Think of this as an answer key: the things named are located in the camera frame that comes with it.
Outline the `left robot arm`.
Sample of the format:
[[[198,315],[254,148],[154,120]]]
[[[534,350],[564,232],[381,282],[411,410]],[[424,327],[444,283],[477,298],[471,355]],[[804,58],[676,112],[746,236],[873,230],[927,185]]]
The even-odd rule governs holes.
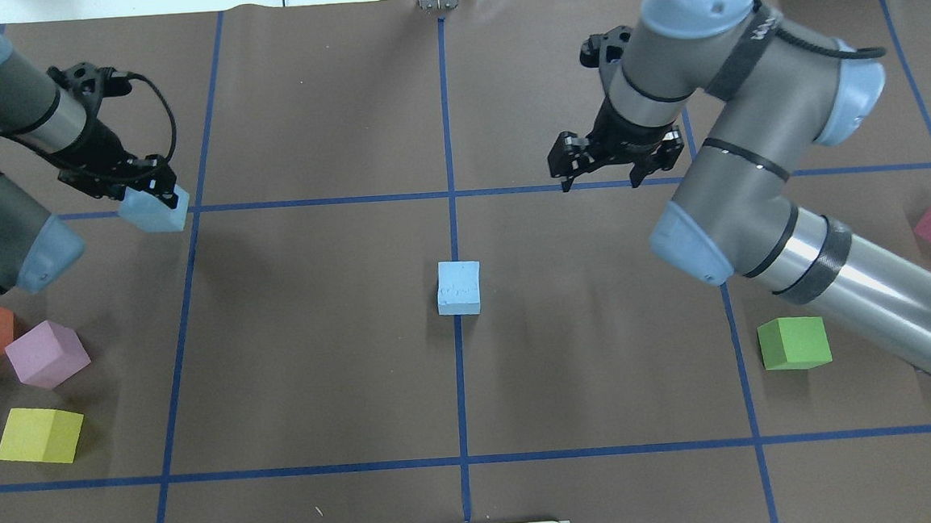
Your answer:
[[[0,31],[0,149],[22,146],[59,183],[118,203],[120,217],[142,232],[180,232],[190,197],[172,169],[172,111],[165,112],[170,134],[163,154],[131,153],[101,118],[105,100],[130,94],[138,82],[148,78],[88,62],[40,69]],[[84,249],[60,214],[0,167],[0,299],[11,291],[46,290]]]

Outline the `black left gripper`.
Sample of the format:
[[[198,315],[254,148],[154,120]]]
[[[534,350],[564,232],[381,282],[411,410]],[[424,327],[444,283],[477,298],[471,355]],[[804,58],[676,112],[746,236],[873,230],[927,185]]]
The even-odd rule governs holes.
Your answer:
[[[93,199],[122,201],[140,206],[148,199],[167,209],[180,205],[177,175],[161,155],[137,158],[123,147],[119,137],[98,118],[85,123],[81,137],[55,154],[58,181]]]

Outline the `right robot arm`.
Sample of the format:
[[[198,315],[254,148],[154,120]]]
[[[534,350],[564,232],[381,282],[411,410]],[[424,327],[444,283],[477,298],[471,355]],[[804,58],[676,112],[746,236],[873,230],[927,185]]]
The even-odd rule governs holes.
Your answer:
[[[835,146],[883,92],[882,48],[786,20],[763,0],[643,0],[635,27],[592,34],[579,62],[604,97],[586,136],[557,135],[549,173],[569,191],[605,165],[639,187],[677,163],[692,94],[723,103],[650,247],[696,280],[752,279],[931,375],[931,273],[783,195],[813,145]]]

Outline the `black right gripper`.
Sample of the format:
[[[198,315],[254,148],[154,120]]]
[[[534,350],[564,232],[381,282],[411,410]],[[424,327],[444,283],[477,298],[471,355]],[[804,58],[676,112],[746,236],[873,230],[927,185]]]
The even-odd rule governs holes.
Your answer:
[[[593,166],[632,164],[630,184],[638,188],[646,177],[668,172],[678,163],[685,142],[673,123],[648,128],[625,119],[611,99],[600,106],[586,139],[561,131],[547,155],[550,176],[562,192],[570,192],[575,179],[593,172]]]

